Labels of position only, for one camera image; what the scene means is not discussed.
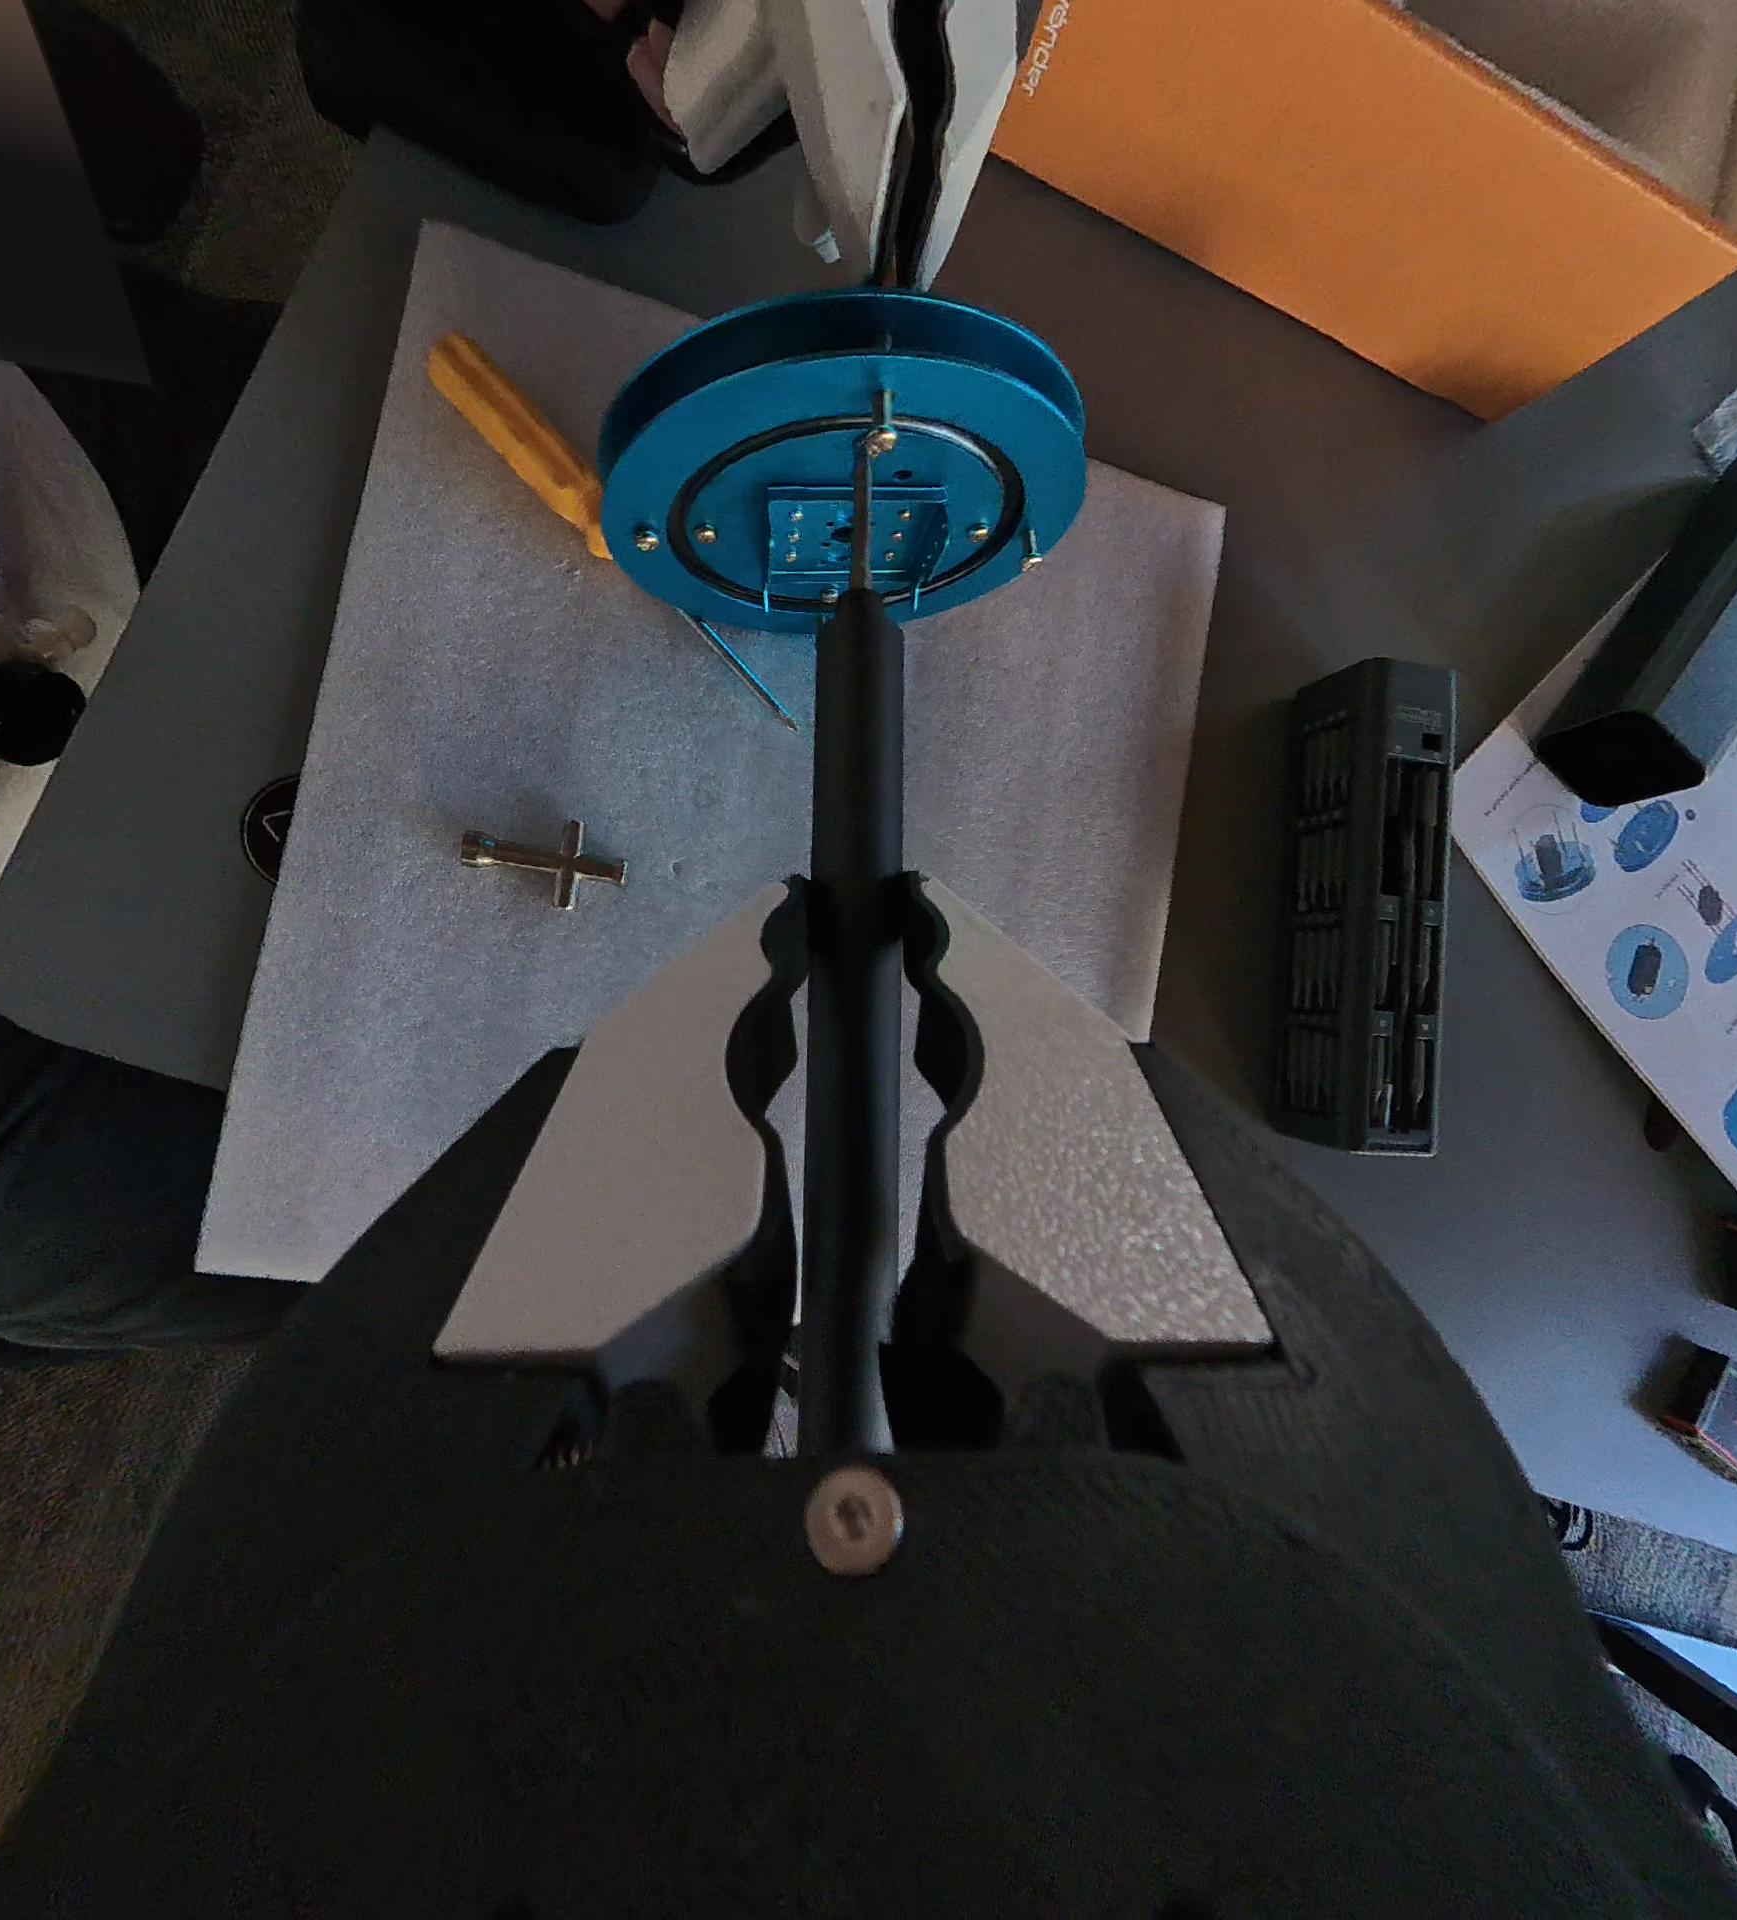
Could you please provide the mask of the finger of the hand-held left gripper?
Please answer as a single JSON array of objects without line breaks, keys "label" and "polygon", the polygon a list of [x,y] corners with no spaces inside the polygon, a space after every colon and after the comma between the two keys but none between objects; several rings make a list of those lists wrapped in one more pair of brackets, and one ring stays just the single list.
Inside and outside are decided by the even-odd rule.
[{"label": "finger of the hand-held left gripper", "polygon": [[1019,63],[1019,3],[907,6],[907,287],[953,252]]},{"label": "finger of the hand-held left gripper", "polygon": [[839,265],[896,281],[896,160],[908,86],[894,3],[786,3],[780,86]]}]

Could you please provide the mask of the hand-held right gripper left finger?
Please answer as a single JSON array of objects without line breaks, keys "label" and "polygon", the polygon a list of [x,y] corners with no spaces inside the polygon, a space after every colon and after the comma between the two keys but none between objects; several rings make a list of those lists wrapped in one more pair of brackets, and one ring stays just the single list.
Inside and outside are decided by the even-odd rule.
[{"label": "hand-held right gripper left finger", "polygon": [[670,1385],[720,1452],[770,1452],[799,1305],[786,1140],[808,882],[770,881],[579,1043],[435,1362]]}]

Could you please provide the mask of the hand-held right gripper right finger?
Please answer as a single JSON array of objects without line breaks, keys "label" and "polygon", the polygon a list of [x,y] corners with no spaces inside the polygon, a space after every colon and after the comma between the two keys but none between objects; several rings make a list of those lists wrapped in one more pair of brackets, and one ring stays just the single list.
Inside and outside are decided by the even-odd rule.
[{"label": "hand-held right gripper right finger", "polygon": [[1122,1026],[931,875],[907,875],[923,1148],[883,1341],[900,1448],[990,1448],[1040,1380],[1116,1397],[1272,1328]]}]

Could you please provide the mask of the blue metal wheel assembly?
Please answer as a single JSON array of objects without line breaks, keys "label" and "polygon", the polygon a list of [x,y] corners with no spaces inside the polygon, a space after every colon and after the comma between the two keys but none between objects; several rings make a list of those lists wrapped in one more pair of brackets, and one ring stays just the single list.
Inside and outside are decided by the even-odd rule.
[{"label": "blue metal wheel assembly", "polygon": [[1074,528],[1087,408],[1038,334],[917,290],[692,326],[598,432],[601,534],[654,600],[811,633],[861,579],[900,622],[1006,584]]}]

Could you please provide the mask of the black precision screwdriver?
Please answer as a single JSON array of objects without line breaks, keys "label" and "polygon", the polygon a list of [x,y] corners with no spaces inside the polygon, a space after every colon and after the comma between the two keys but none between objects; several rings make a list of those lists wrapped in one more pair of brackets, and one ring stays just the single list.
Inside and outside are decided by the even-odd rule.
[{"label": "black precision screwdriver", "polygon": [[872,468],[854,450],[849,584],[813,639],[801,1448],[883,1452],[881,1332],[900,1249],[902,631],[872,589]]}]

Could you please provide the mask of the dark grey desk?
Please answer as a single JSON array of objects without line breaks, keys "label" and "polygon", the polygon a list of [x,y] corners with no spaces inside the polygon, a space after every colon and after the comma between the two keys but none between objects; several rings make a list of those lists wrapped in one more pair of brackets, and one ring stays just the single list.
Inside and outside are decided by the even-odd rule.
[{"label": "dark grey desk", "polygon": [[[786,160],[584,227],[376,132],[0,875],[0,1013],[224,1085],[267,893],[244,801],[304,757],[336,574],[422,220],[691,313],[813,281]],[[1443,1133],[1428,1160],[1262,1128],[1281,699],[1393,654],[1445,661],[1486,736],[1672,541],[1691,424],[1737,384],[1737,274],[1497,424],[1372,368],[990,163],[953,298],[1074,368],[1092,450],[1227,507],[1155,1038],[1247,1112],[1401,1278],[1536,1491],[1737,1555],[1737,1484],[1637,1410],[1669,1335],[1737,1357],[1703,1289],[1703,1206],[1647,1152],[1646,1092],[1464,863],[1451,874]]]}]

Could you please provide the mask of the person's left hand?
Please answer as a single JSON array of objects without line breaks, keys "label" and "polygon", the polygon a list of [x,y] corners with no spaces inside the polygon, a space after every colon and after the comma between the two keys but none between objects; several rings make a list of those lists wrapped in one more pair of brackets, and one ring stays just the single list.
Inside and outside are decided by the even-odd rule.
[{"label": "person's left hand", "polygon": [[629,66],[643,103],[649,109],[656,129],[664,133],[683,139],[681,122],[673,122],[673,115],[668,109],[668,90],[664,90],[670,38],[673,38],[670,23],[664,23],[656,17],[641,17],[633,23],[632,38],[629,38],[624,66]]}]

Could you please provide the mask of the silver cross wrench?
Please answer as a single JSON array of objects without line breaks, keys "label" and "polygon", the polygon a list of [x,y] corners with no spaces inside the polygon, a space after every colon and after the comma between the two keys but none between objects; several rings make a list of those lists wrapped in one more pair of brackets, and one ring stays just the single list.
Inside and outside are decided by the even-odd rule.
[{"label": "silver cross wrench", "polygon": [[457,860],[474,871],[514,871],[550,881],[550,906],[569,912],[583,886],[624,886],[629,863],[584,850],[584,824],[565,821],[557,846],[531,846],[499,840],[484,831],[466,831],[457,840]]}]

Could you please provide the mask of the orange cardboard box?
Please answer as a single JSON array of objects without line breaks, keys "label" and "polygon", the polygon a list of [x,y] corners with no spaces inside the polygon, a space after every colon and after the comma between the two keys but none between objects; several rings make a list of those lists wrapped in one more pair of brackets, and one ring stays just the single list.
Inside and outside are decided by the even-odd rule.
[{"label": "orange cardboard box", "polygon": [[1043,3],[994,156],[1503,419],[1737,272],[1737,3]]}]

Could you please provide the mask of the black screwdriver bit case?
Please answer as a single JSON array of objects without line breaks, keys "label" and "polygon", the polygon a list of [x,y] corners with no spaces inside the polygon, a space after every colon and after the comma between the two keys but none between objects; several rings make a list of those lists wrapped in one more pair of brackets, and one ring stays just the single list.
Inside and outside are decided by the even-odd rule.
[{"label": "black screwdriver bit case", "polygon": [[1347,1155],[1438,1139],[1454,675],[1367,657],[1286,718],[1269,1121]]}]

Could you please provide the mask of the white foam mat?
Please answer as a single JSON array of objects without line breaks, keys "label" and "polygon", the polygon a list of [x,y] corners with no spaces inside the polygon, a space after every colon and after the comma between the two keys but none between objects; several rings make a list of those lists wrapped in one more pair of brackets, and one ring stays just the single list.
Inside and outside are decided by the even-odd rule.
[{"label": "white foam mat", "polygon": [[[199,1273],[316,1283],[544,1052],[808,866],[799,731],[441,398],[462,331],[569,439],[692,318],[424,221],[238,1038]],[[1052,555],[907,628],[907,860],[1147,1039],[1224,510],[1089,465]],[[462,833],[629,863],[550,906]]]}]

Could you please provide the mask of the printed instruction sheet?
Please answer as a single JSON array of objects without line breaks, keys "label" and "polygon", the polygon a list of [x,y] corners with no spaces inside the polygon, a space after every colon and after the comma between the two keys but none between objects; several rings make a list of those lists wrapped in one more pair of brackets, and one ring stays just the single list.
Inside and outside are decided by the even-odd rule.
[{"label": "printed instruction sheet", "polygon": [[1590,642],[1464,760],[1451,838],[1557,981],[1737,1186],[1737,740],[1693,787],[1581,801],[1530,751]]}]

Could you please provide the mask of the small black box red print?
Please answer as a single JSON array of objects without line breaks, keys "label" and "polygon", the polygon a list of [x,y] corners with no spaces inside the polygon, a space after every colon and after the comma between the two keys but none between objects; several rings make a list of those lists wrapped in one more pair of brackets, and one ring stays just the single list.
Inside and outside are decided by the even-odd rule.
[{"label": "small black box red print", "polygon": [[1637,1410],[1737,1484],[1737,1357],[1669,1335],[1637,1385]]}]

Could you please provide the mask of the black rectangular case sleeve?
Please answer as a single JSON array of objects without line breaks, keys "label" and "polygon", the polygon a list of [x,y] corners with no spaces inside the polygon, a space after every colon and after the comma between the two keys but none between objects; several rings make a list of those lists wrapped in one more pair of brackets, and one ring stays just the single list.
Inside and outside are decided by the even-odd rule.
[{"label": "black rectangular case sleeve", "polygon": [[1737,740],[1737,460],[1711,484],[1534,757],[1590,805],[1699,784]]}]

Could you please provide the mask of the yellow handled screwdriver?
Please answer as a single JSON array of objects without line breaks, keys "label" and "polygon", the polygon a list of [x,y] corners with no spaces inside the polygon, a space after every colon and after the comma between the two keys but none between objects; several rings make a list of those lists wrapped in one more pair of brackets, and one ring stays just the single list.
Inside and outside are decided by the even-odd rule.
[{"label": "yellow handled screwdriver", "polygon": [[[531,495],[583,537],[596,560],[615,564],[618,573],[629,573],[629,564],[610,552],[601,528],[606,484],[596,465],[550,419],[544,419],[535,402],[472,336],[462,331],[441,334],[429,348],[424,373],[453,412],[462,412],[462,419],[472,422],[472,427],[531,488]],[[629,541],[641,555],[664,550],[664,542],[673,541],[668,531],[668,507],[641,515]],[[668,603],[643,582],[641,593],[649,604],[659,600],[668,625],[683,622],[786,729],[799,731],[799,718],[789,705],[700,613]]]}]

